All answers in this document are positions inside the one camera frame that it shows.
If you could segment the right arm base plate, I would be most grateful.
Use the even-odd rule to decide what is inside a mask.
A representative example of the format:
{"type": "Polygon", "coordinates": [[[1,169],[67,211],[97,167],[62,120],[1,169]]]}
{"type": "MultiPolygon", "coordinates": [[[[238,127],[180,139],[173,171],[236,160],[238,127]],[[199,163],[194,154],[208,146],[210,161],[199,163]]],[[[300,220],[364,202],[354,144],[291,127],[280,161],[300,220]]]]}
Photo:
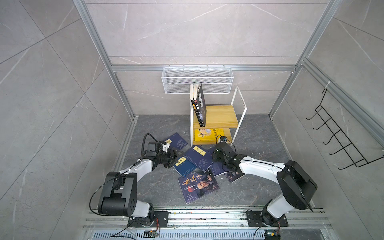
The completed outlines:
{"type": "Polygon", "coordinates": [[[285,215],[275,219],[267,212],[246,210],[246,220],[249,227],[288,227],[288,221],[285,215]]]}

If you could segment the blue book Han Feizi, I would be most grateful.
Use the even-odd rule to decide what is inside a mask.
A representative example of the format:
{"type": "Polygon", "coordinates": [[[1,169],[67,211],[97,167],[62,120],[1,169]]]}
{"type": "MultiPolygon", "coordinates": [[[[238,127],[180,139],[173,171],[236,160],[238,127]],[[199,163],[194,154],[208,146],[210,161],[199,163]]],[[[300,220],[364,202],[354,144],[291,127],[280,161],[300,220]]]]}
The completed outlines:
{"type": "Polygon", "coordinates": [[[186,157],[182,156],[178,158],[176,164],[173,166],[181,177],[186,177],[191,174],[197,166],[191,163],[186,157]]]}

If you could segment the black wolf book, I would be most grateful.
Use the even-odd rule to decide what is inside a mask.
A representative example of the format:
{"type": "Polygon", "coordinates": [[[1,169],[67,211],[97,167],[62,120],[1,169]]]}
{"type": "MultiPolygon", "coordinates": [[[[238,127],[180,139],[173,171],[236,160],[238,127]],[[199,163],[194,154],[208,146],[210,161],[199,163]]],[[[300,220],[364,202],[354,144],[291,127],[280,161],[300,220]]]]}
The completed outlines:
{"type": "Polygon", "coordinates": [[[207,109],[206,109],[206,102],[205,102],[205,96],[204,96],[202,84],[196,84],[195,85],[195,96],[194,97],[195,97],[195,102],[196,102],[199,116],[200,116],[200,126],[205,127],[206,126],[206,119],[207,119],[207,109]]]}

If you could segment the navy book Yi Jing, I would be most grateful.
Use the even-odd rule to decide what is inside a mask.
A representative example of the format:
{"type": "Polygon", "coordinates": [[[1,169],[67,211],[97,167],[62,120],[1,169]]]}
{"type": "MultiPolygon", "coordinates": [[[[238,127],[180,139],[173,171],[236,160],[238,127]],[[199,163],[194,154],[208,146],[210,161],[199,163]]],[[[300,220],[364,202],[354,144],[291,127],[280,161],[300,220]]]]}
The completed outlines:
{"type": "Polygon", "coordinates": [[[213,164],[214,149],[205,149],[199,145],[193,145],[185,152],[185,157],[201,171],[206,172],[213,164]]]}

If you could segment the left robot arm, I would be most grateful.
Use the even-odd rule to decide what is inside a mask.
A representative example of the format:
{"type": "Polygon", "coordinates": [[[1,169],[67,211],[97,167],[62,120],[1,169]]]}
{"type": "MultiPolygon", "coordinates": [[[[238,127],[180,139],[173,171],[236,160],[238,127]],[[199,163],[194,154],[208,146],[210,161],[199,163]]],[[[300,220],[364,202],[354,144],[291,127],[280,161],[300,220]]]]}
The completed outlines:
{"type": "Polygon", "coordinates": [[[171,150],[148,151],[132,166],[120,172],[107,174],[102,190],[97,215],[104,217],[130,217],[148,227],[155,221],[154,207],[151,203],[138,200],[138,182],[157,166],[173,167],[184,152],[171,150]]]}

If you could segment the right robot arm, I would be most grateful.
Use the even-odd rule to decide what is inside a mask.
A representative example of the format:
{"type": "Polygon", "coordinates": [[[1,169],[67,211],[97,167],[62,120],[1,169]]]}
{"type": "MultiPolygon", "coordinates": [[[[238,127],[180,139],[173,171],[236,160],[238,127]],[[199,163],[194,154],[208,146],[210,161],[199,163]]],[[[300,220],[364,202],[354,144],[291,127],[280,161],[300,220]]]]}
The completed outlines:
{"type": "Polygon", "coordinates": [[[254,175],[280,186],[281,194],[261,211],[263,224],[272,226],[291,210],[311,209],[310,201],[318,189],[315,181],[295,161],[272,163],[237,154],[227,142],[215,146],[213,161],[236,173],[254,175]]]}

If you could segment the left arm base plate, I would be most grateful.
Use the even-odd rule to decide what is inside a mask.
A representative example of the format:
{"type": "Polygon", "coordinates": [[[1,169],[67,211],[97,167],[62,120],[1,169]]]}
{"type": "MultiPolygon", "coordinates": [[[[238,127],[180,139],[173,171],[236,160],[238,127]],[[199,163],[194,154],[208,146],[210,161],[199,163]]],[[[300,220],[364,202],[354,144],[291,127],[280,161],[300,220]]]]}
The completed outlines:
{"type": "Polygon", "coordinates": [[[166,228],[169,221],[169,212],[150,212],[147,218],[130,218],[128,226],[137,228],[166,228]]]}

